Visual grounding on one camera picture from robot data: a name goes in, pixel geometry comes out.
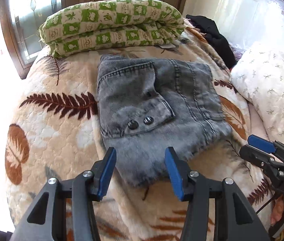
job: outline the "blue gripper pad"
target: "blue gripper pad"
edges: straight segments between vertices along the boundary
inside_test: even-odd
[[[274,147],[274,144],[272,142],[260,138],[256,135],[250,135],[247,141],[250,146],[260,149],[261,151],[268,154],[275,153],[276,151],[276,148]]]
[[[102,172],[101,177],[99,178],[99,188],[97,192],[98,198],[102,199],[106,195],[107,190],[109,189],[109,183],[113,175],[113,171],[116,164],[116,150],[114,148],[109,148],[106,152],[104,159],[107,159]]]
[[[182,177],[177,168],[175,159],[179,161],[178,156],[175,153],[174,149],[172,147],[166,148],[164,160],[165,160],[165,165],[168,169],[171,185],[173,187],[174,194],[178,197],[180,201],[183,201],[184,191],[182,187]]]

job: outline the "beige floral blanket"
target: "beige floral blanket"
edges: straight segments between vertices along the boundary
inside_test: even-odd
[[[250,135],[246,100],[229,83],[229,70],[215,50],[192,26],[174,49],[135,46],[82,52],[63,59],[41,51],[27,76],[27,86],[15,110],[6,146],[7,197],[11,217],[18,224],[48,178],[74,178],[105,153],[96,92],[102,54],[128,58],[157,57],[195,61],[210,66],[233,137],[211,146],[191,160],[192,169],[206,177],[231,177],[258,209],[271,196],[262,172],[244,162],[239,148]],[[71,200],[67,205],[67,237],[72,240]],[[102,240],[179,240],[187,203],[174,196],[169,181],[147,188],[126,185],[114,172],[107,196],[94,204]],[[268,227],[270,205],[259,216]],[[207,240],[213,239],[214,201],[210,201]]]

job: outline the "white wall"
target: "white wall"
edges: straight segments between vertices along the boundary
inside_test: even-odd
[[[220,33],[240,48],[259,41],[284,52],[283,0],[186,0],[186,14],[214,20]]]

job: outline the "black cloth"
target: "black cloth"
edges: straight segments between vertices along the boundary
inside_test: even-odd
[[[219,33],[215,22],[204,16],[187,14],[186,18],[190,19],[190,23],[195,28],[200,29],[202,33],[206,33],[205,39],[220,55],[225,65],[231,69],[236,64],[235,56],[229,47],[227,39]]]

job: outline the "blanket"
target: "blanket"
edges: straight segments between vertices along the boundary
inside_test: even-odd
[[[169,44],[183,30],[180,12],[157,0],[81,3],[49,16],[39,28],[55,58],[85,50]]]
[[[244,162],[238,154],[251,133],[247,102],[229,83],[230,73],[222,59],[209,44],[193,35],[195,32],[183,32],[173,42],[174,49],[112,48],[63,59],[51,57],[48,47],[40,52],[27,76],[7,139],[7,199],[15,224],[48,178],[74,178],[103,158],[106,150],[100,132],[96,82],[97,67],[104,54],[207,64],[233,137],[212,145],[190,160],[189,165],[211,179],[233,178],[256,210],[271,197],[261,170]],[[73,235],[70,204],[68,200],[68,240]],[[123,182],[117,170],[108,194],[94,203],[102,240],[179,240],[186,209],[187,203],[178,201],[169,180],[133,188]],[[213,240],[213,200],[209,210],[208,241]],[[271,204],[259,213],[265,227],[269,226],[270,212]]]
[[[231,82],[254,105],[269,139],[284,143],[284,53],[255,43],[232,69]]]

